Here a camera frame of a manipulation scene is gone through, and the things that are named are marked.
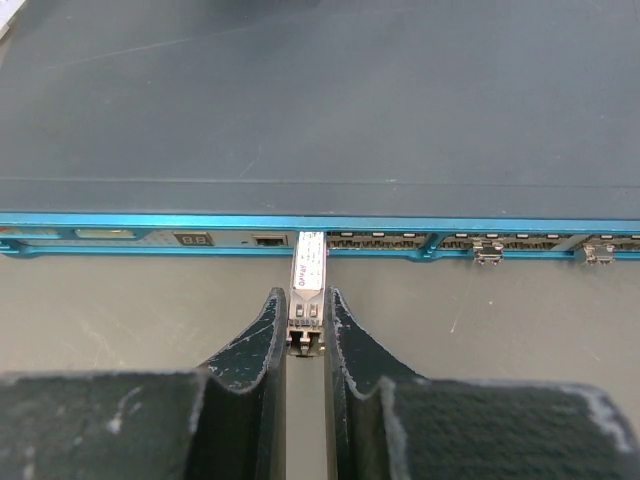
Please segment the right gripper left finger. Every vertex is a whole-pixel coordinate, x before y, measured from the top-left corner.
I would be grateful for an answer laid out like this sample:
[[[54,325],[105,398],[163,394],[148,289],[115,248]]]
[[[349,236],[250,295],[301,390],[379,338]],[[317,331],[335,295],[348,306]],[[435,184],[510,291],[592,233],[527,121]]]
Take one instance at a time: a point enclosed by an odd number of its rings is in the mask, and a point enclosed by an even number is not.
[[[281,479],[286,297],[199,366],[5,374],[5,479]]]

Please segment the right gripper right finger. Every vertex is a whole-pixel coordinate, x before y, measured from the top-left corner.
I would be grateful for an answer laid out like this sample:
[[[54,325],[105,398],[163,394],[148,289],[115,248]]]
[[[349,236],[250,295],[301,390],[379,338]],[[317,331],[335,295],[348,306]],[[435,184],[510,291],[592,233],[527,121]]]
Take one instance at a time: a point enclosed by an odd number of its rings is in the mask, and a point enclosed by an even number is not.
[[[602,390],[426,378],[325,294],[332,479],[635,479],[639,442]]]

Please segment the silver SFP transceiver plug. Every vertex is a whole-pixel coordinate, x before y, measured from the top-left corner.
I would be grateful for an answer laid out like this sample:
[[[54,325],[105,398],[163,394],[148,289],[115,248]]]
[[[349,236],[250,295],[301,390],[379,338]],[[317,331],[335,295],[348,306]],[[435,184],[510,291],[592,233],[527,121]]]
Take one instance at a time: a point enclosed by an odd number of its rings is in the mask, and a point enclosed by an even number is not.
[[[299,232],[291,271],[287,353],[296,357],[324,354],[324,306],[327,243],[325,232]]]

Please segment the dark blue network switch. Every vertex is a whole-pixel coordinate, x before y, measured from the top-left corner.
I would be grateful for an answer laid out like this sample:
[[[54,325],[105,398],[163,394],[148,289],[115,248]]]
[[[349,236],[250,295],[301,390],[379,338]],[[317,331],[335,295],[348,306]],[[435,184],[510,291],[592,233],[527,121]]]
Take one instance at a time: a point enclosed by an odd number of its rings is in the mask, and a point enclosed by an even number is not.
[[[29,1],[1,251],[639,256],[635,1]]]

